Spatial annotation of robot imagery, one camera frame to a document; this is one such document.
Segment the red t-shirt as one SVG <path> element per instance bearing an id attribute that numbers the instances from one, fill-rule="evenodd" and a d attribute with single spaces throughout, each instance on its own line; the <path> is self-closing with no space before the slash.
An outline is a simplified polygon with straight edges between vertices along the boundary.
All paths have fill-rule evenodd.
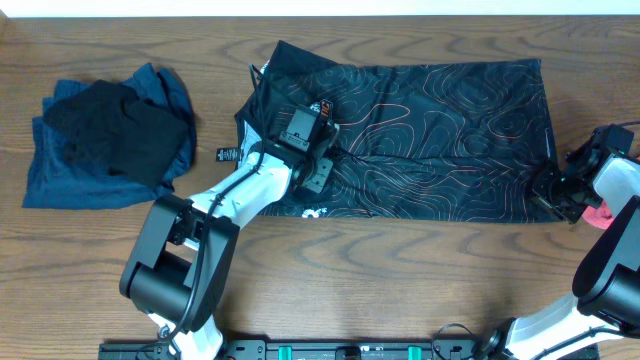
<path id="1" fill-rule="evenodd" d="M 614 216 L 605 201 L 598 208 L 588 206 L 582 218 L 591 226 L 606 230 L 612 224 Z"/>

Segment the black orange patterned jersey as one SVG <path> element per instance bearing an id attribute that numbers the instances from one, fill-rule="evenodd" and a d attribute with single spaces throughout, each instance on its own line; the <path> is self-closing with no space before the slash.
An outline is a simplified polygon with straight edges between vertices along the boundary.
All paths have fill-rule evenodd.
<path id="1" fill-rule="evenodd" d="M 267 214 L 550 221 L 528 195 L 556 157 L 539 60 L 355 66 L 279 42 L 236 113 L 239 146 L 256 149 L 297 106 L 324 100 L 340 127 L 327 183 L 287 194 Z"/>

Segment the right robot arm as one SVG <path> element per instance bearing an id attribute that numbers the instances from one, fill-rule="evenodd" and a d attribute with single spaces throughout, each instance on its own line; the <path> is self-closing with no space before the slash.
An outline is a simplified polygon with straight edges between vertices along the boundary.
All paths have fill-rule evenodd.
<path id="1" fill-rule="evenodd" d="M 560 359 L 639 337 L 639 161 L 612 152 L 592 187 L 614 219 L 578 266 L 572 292 L 497 329 L 488 359 Z"/>

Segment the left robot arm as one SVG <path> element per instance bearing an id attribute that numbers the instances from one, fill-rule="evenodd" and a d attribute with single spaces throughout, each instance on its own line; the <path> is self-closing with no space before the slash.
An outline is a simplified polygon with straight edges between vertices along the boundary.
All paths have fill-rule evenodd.
<path id="1" fill-rule="evenodd" d="M 159 327 L 147 344 L 106 344 L 102 359 L 213 359 L 224 344 L 214 312 L 240 230 L 296 188 L 322 191 L 336 147 L 300 150 L 283 142 L 259 151 L 206 192 L 154 202 L 122 273 L 119 290 Z"/>

